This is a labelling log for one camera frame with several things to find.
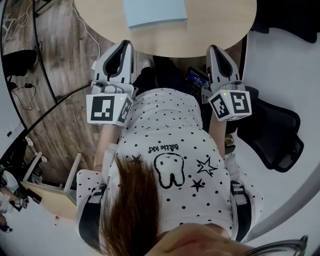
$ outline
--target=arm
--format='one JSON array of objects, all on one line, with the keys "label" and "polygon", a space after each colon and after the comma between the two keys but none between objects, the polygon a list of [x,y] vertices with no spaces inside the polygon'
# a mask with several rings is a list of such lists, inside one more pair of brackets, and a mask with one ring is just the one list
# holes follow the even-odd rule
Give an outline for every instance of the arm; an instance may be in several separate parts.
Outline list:
[{"label": "arm", "polygon": [[98,146],[95,150],[93,170],[96,172],[101,172],[102,163],[104,160],[105,151],[109,143],[117,143],[119,135],[121,134],[120,126],[105,125],[102,128],[100,140]]},{"label": "arm", "polygon": [[210,127],[209,127],[209,135],[213,138],[218,147],[220,156],[224,159],[225,154],[225,137],[226,137],[226,128],[227,122],[221,121],[219,122],[216,115],[212,113]]}]

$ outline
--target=light blue paper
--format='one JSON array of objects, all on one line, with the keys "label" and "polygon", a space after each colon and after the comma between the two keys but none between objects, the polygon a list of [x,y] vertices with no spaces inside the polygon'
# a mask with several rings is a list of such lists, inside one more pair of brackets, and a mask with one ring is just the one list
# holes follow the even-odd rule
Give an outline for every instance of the light blue paper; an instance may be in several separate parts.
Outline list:
[{"label": "light blue paper", "polygon": [[130,29],[188,20],[185,0],[123,0],[123,6]]}]

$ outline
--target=black pants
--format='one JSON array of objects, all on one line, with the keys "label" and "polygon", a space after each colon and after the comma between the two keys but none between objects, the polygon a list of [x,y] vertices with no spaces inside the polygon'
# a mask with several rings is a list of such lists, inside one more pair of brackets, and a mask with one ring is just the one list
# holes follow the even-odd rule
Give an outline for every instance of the black pants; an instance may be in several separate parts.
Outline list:
[{"label": "black pants", "polygon": [[[138,94],[155,88],[170,88],[185,94],[194,94],[195,90],[187,85],[185,75],[175,66],[172,60],[159,56],[153,56],[153,60],[155,69],[150,67],[142,69],[141,74],[133,83],[134,87],[139,88]],[[208,131],[212,109],[209,104],[203,105],[200,97],[195,97],[195,99],[200,106],[203,129]]]},{"label": "black pants", "polygon": [[2,57],[4,76],[25,76],[37,60],[35,50],[19,50]]}]

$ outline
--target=black office chair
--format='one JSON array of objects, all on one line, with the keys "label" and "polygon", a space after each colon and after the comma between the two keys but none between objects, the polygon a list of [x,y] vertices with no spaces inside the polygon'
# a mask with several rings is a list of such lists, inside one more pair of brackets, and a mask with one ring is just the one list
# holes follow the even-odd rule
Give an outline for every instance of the black office chair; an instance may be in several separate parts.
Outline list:
[{"label": "black office chair", "polygon": [[298,161],[304,149],[297,135],[300,117],[291,110],[259,99],[258,90],[249,86],[246,90],[250,92],[252,115],[236,121],[237,135],[268,169],[285,173]]}]

